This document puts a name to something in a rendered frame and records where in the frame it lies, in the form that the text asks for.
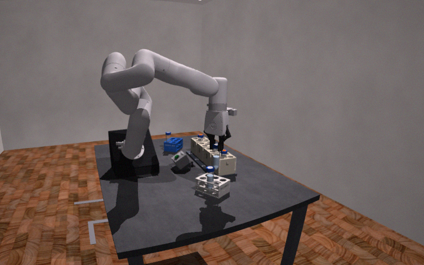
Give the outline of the white tube rack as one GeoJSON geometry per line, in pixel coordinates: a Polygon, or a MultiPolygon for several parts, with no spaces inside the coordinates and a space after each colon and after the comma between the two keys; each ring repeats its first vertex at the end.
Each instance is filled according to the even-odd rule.
{"type": "Polygon", "coordinates": [[[218,199],[230,192],[230,179],[222,178],[216,175],[214,175],[214,177],[218,177],[218,179],[214,179],[213,182],[207,182],[206,174],[199,176],[195,183],[195,190],[218,199]],[[221,179],[226,181],[222,182],[220,181],[221,179]],[[213,188],[207,188],[207,183],[213,185],[213,188]]]}

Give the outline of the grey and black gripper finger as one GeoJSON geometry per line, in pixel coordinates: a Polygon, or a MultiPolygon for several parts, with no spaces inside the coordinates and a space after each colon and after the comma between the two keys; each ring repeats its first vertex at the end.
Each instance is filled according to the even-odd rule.
{"type": "Polygon", "coordinates": [[[204,131],[204,133],[207,135],[207,137],[210,140],[210,150],[212,150],[213,149],[213,144],[215,144],[215,135],[207,134],[205,131],[204,131]]]}
{"type": "Polygon", "coordinates": [[[220,151],[222,151],[222,150],[223,150],[223,148],[224,148],[224,141],[225,141],[226,139],[230,138],[230,137],[231,137],[231,134],[230,134],[230,132],[229,132],[229,130],[228,130],[228,127],[226,126],[226,136],[225,136],[225,135],[223,135],[223,136],[219,136],[219,142],[218,142],[218,152],[220,152],[220,151]]]}

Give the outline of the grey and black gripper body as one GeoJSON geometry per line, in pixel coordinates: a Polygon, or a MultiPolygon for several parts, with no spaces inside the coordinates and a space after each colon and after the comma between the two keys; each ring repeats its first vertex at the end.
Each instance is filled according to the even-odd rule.
{"type": "Polygon", "coordinates": [[[223,136],[229,130],[229,114],[227,110],[207,110],[205,115],[204,131],[207,134],[223,136]]]}

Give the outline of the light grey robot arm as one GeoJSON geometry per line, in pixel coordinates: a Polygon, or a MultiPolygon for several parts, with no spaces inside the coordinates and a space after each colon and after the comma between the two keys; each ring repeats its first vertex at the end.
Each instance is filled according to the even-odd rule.
{"type": "Polygon", "coordinates": [[[116,106],[124,114],[130,115],[125,140],[116,142],[121,146],[118,149],[122,149],[128,159],[136,160],[144,153],[143,143],[150,126],[152,100],[142,86],[151,83],[153,78],[209,97],[209,110],[227,110],[229,115],[237,115],[237,109],[227,108],[226,78],[210,77],[146,49],[139,50],[131,68],[126,69],[124,56],[113,52],[104,61],[100,85],[116,106]]]}

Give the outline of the beige block with round holes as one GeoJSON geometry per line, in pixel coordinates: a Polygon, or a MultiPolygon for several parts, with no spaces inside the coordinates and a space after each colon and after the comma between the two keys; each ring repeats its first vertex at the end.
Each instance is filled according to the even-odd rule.
{"type": "Polygon", "coordinates": [[[204,148],[210,147],[209,142],[197,142],[197,157],[203,162],[204,148]]]}
{"type": "Polygon", "coordinates": [[[197,142],[209,142],[210,140],[203,137],[203,140],[198,140],[198,137],[191,138],[191,152],[197,155],[197,142]]]}
{"type": "MultiPolygon", "coordinates": [[[[213,154],[211,154],[211,166],[213,166],[213,154]]],[[[227,174],[234,174],[236,172],[236,157],[227,152],[226,157],[221,157],[220,154],[220,167],[215,170],[218,176],[223,176],[227,174]]]]}
{"type": "Polygon", "coordinates": [[[211,154],[213,154],[213,150],[210,150],[209,147],[204,148],[203,163],[207,166],[211,166],[211,154]]]}

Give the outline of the grey sloped desk with green key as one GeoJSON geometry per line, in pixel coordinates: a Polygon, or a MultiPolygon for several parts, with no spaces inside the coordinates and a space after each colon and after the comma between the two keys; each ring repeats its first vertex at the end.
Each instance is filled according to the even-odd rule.
{"type": "Polygon", "coordinates": [[[175,163],[175,166],[172,166],[175,171],[191,169],[191,167],[195,167],[195,165],[193,165],[193,161],[191,162],[187,155],[182,151],[173,156],[171,159],[175,163]]]}

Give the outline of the blue tube rack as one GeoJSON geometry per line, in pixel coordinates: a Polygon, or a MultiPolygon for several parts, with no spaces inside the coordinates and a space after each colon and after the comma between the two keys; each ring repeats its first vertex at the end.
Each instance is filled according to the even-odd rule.
{"type": "Polygon", "coordinates": [[[164,151],[177,152],[183,147],[183,139],[171,137],[171,142],[164,142],[164,151]]]}

